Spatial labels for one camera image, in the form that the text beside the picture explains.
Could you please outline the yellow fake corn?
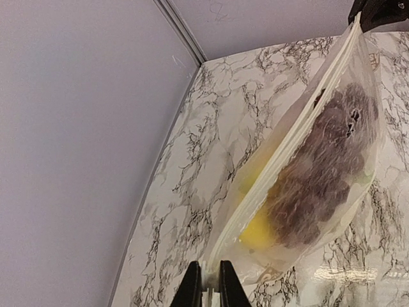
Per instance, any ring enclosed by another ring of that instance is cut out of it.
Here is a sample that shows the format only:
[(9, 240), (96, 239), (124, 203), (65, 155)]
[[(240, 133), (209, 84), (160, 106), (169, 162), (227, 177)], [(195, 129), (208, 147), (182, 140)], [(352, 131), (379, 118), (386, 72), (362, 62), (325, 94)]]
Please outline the yellow fake corn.
[[(244, 173), (244, 178), (238, 189), (242, 198), (250, 191), (262, 169), (262, 166), (253, 166)], [(253, 251), (266, 250), (275, 243), (275, 232), (271, 227), (266, 205), (262, 205), (257, 211), (239, 236), (239, 240), (245, 247)]]

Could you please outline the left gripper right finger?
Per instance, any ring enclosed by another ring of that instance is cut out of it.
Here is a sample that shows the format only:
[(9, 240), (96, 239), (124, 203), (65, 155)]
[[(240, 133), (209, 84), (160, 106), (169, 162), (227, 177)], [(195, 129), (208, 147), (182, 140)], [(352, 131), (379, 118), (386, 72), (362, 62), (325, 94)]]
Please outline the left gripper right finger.
[(233, 264), (229, 260), (220, 262), (219, 293), (221, 307), (251, 307)]

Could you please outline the clear zip top bag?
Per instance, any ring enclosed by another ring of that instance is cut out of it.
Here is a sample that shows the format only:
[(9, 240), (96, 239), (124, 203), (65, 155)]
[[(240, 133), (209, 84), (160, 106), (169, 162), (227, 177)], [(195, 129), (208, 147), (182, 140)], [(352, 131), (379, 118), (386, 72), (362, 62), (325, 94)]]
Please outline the clear zip top bag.
[(378, 72), (356, 20), (238, 170), (204, 256), (206, 286), (223, 260), (246, 285), (276, 279), (350, 222), (383, 139)]

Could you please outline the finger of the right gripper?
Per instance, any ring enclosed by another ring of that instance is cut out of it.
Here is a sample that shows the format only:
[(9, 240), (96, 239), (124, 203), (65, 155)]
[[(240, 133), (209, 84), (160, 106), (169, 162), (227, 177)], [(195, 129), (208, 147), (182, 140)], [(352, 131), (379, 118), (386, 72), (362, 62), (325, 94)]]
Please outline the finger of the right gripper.
[(351, 24), (360, 14), (363, 32), (379, 26), (402, 22), (408, 19), (408, 0), (354, 0), (348, 16)]

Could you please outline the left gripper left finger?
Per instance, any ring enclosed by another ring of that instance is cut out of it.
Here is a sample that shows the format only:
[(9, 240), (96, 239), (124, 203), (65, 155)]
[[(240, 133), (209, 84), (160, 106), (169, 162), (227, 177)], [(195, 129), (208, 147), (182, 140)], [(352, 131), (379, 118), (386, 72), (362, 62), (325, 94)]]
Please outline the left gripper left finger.
[(202, 274), (198, 261), (189, 263), (170, 307), (202, 307)]

